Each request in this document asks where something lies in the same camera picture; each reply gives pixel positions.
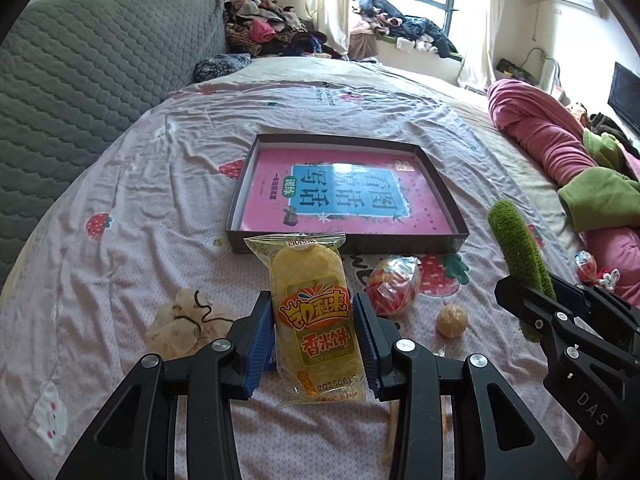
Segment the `green fuzzy stick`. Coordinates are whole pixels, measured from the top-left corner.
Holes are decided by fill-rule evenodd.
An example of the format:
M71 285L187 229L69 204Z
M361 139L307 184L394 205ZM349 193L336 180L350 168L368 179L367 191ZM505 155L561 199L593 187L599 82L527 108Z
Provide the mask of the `green fuzzy stick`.
M500 200L490 209L487 219L510 275L555 300L556 292L542 255L513 203ZM520 328L527 340L540 342L540 334L532 327L520 322Z

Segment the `gray quilted headboard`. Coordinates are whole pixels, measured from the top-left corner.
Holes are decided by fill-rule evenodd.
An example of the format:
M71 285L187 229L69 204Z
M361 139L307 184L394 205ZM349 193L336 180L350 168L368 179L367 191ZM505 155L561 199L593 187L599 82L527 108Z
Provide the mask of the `gray quilted headboard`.
M226 52L223 0L41 0L0 46L0 287L38 220L137 118Z

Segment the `television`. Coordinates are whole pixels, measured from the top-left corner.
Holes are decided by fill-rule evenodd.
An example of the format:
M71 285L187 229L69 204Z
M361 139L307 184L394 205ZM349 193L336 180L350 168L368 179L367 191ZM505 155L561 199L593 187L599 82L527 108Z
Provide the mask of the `television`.
M616 63L609 106L640 136L640 77Z

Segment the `white curtain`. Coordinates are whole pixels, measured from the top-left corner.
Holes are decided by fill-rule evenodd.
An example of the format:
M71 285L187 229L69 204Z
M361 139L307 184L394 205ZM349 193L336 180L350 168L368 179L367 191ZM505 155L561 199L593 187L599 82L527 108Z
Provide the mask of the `white curtain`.
M469 47L458 76L459 86L485 89L495 82L494 47L505 0L478 0L468 23Z
M351 0L306 0L306 12L316 29L327 36L327 44L340 54L349 49Z

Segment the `hand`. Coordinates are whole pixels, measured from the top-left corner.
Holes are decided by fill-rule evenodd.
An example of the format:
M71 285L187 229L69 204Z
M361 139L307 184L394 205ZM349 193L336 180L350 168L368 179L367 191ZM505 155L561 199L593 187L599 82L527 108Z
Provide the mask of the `hand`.
M596 471L598 474L598 478L604 475L609 468L609 464L607 464L604 457L598 453L595 444L591 441L591 439L583 432L580 432L580 437L578 438L578 444L575 445L574 450L569 455L569 458L566 462L571 469L571 472L574 474L576 478L580 478L582 473L584 473L585 468L593 461L593 458L596 456Z

